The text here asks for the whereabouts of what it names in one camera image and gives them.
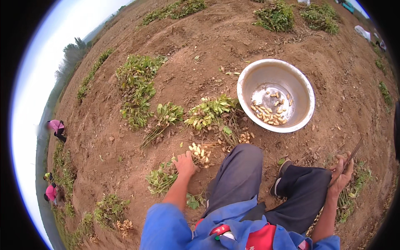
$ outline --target leg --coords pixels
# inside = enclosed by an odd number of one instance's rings
[[[325,168],[290,165],[276,186],[276,194],[287,201],[267,211],[267,221],[287,231],[305,232],[324,205],[332,173]]]
[[[65,138],[65,137],[62,135],[63,132],[64,132],[64,129],[63,129],[63,128],[59,128],[58,131],[57,131],[57,133],[54,132],[54,135],[55,135],[58,139],[62,140],[63,142],[66,142],[66,141],[67,141],[67,138]]]
[[[217,175],[207,187],[208,207],[202,218],[218,208],[251,200],[258,195],[262,159],[263,155],[259,147],[251,144],[237,145],[226,156]]]

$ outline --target right hand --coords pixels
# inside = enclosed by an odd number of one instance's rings
[[[347,157],[350,157],[351,152],[347,151]],[[330,170],[332,170],[332,179],[329,184],[334,182],[336,178],[339,176],[337,181],[328,189],[328,194],[334,197],[339,197],[340,192],[344,189],[346,184],[351,180],[351,175],[353,173],[354,161],[351,159],[347,168],[340,174],[343,169],[343,164],[346,162],[347,157],[342,155],[337,155],[336,159],[338,159],[338,163],[333,165]]]
[[[192,154],[188,150],[186,154],[178,155],[178,161],[173,160],[172,163],[175,165],[176,169],[178,170],[178,176],[190,178],[196,170],[198,166],[193,163]]]

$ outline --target pink jacket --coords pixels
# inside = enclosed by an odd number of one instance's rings
[[[64,128],[64,124],[62,124],[59,120],[51,120],[49,122],[49,128],[52,128],[56,133],[59,128]]]
[[[48,186],[46,189],[46,195],[50,200],[54,200],[57,196],[56,189],[52,185]]]

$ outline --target dirt ground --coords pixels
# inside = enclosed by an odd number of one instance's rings
[[[357,159],[366,162],[374,179],[357,198],[356,209],[348,221],[338,224],[335,230],[341,237],[342,249],[356,249],[371,226],[380,222],[396,173],[394,109],[391,114],[387,113],[387,105],[378,89],[379,81],[386,83],[395,100],[398,98],[391,71],[385,76],[375,66],[377,55],[372,46],[355,32],[354,26],[360,22],[330,1],[342,18],[339,34],[332,36],[309,29],[296,7],[294,31],[274,33],[251,24],[255,22],[253,11],[262,4],[250,0],[206,0],[207,8],[199,13],[181,20],[156,20],[136,28],[146,13],[171,2],[137,0],[124,9],[118,22],[83,59],[65,91],[56,119],[66,124],[65,147],[71,150],[73,164],[78,170],[72,200],[77,216],[67,219],[68,229],[76,229],[83,213],[92,212],[103,193],[115,192],[131,200],[126,216],[137,233],[123,239],[94,223],[100,241],[97,244],[85,242],[85,245],[89,249],[138,249],[146,212],[162,200],[149,193],[145,175],[173,154],[184,153],[191,144],[188,141],[191,129],[180,132],[172,128],[175,135],[164,137],[162,142],[144,152],[137,149],[144,131],[132,132],[124,125],[125,120],[120,115],[122,98],[115,77],[116,68],[124,64],[129,54],[168,56],[169,60],[154,79],[157,93],[151,99],[151,108],[155,110],[158,103],[173,101],[185,111],[200,102],[200,95],[211,97],[226,93],[237,97],[238,77],[225,75],[218,67],[241,72],[248,65],[245,61],[275,58],[289,62],[305,74],[314,89],[316,106],[310,122],[293,133],[269,132],[251,120],[243,123],[255,134],[251,143],[264,149],[259,200],[265,201],[269,209],[282,202],[268,194],[278,173],[280,158],[287,155],[292,160],[300,160],[307,156],[306,151],[316,152],[316,166],[322,167],[329,157],[352,150],[364,135],[364,145]],[[89,83],[90,91],[80,105],[76,99],[78,87],[94,61],[109,47],[116,50],[96,72]],[[222,79],[222,85],[217,85],[212,77]],[[110,136],[115,138],[114,142],[109,140]],[[52,169],[55,139],[52,136],[49,145],[49,170]],[[220,147],[213,149],[212,155],[216,165],[194,176],[189,186],[191,194],[201,192],[225,157]],[[117,162],[118,156],[124,157],[122,162]],[[197,210],[186,209],[190,226],[193,227],[203,211],[202,206]]]

